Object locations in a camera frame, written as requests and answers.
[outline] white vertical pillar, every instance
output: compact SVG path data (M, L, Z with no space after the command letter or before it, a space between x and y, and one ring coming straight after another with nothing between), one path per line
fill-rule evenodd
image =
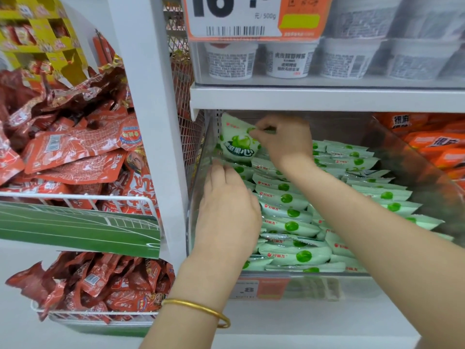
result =
M167 261L186 257L188 193L161 0L108 0L160 207Z

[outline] barcode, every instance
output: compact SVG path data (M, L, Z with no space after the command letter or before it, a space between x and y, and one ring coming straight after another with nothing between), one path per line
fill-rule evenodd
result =
M86 283L89 283L91 285L95 285L97 284L97 282L100 280L100 277L99 276L96 276L95 274L90 274L88 276L85 277L84 281Z
M365 56L357 55L352 66L352 71L350 72L350 77L358 77L360 69L362 68L363 62L365 61Z
M45 147L45 153L58 151L60 149L60 137L61 134L53 134L50 136L47 147Z
M255 53L251 53L248 56L249 62L247 62L247 75L252 74L252 69L253 69L253 60L255 59Z
M264 35L263 25L250 25L241 26L237 25L234 27L213 27L208 26L206 28L206 34L208 37L259 37Z

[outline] bangle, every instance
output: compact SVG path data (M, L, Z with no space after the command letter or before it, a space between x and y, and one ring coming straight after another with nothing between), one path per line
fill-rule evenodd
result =
M225 323L218 324L217 328L229 328L231 326L231 321L229 318L227 318L225 315L223 315L220 312L217 312L215 310L209 309L206 306L197 304L195 302L191 301L185 301L185 300L178 300L178 299L164 299L161 303L161 306L167 305L167 304L176 304L176 305L182 305L182 306L187 306L190 308L193 308L195 310L203 311L209 315L215 316L218 319L223 320Z

